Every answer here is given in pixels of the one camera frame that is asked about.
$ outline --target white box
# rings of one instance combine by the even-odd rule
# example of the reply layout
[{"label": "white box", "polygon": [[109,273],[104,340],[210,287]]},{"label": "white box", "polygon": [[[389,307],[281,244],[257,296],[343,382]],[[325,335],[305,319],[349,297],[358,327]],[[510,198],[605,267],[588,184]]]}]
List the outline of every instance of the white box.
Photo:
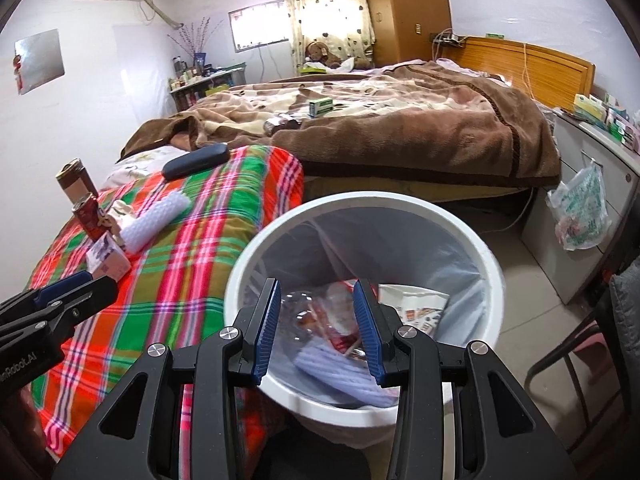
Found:
[{"label": "white box", "polygon": [[109,276],[119,282],[131,269],[131,262],[113,240],[111,233],[103,234],[86,252],[86,268],[94,277]]}]

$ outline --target screw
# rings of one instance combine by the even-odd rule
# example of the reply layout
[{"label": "screw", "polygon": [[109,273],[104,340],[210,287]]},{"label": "screw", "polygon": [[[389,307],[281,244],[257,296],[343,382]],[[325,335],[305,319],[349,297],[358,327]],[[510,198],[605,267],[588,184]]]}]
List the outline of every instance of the screw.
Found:
[{"label": "screw", "polygon": [[404,337],[405,339],[411,339],[412,337],[416,337],[418,335],[418,331],[412,326],[402,325],[398,329],[398,335],[400,337]]},{"label": "screw", "polygon": [[162,343],[153,343],[149,348],[146,349],[146,353],[148,353],[151,357],[160,357],[164,354],[166,350],[166,346]]},{"label": "screw", "polygon": [[484,355],[489,351],[489,347],[482,341],[473,341],[471,343],[471,351],[474,354]]},{"label": "screw", "polygon": [[220,337],[227,340],[235,339],[236,337],[238,337],[239,333],[240,331],[235,326],[225,326],[220,331]]}]

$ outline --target vase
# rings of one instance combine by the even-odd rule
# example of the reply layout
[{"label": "vase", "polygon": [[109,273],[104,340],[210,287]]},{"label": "vase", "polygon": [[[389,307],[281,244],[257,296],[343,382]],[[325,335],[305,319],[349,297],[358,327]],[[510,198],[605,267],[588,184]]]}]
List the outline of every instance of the vase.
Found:
[{"label": "vase", "polygon": [[204,72],[205,60],[207,59],[206,52],[195,52],[193,54],[193,65],[198,70],[199,74]]}]

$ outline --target drawer handle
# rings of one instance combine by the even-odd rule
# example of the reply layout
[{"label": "drawer handle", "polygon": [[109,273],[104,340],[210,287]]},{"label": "drawer handle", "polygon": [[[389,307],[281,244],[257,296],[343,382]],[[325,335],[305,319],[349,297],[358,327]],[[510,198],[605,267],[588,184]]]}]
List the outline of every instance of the drawer handle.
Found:
[{"label": "drawer handle", "polygon": [[602,164],[600,164],[595,158],[593,158],[591,155],[587,155],[584,150],[580,150],[580,153],[582,153],[585,157],[590,158],[595,164],[597,164],[598,166],[600,166],[600,169],[603,170],[604,166]]}]

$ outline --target red can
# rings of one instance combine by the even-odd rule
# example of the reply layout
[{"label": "red can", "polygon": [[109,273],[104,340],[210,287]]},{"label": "red can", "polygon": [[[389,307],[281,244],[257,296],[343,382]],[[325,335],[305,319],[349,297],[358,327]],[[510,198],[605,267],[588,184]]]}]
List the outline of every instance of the red can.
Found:
[{"label": "red can", "polygon": [[98,199],[91,193],[78,200],[71,209],[80,225],[94,242],[108,231]]}]

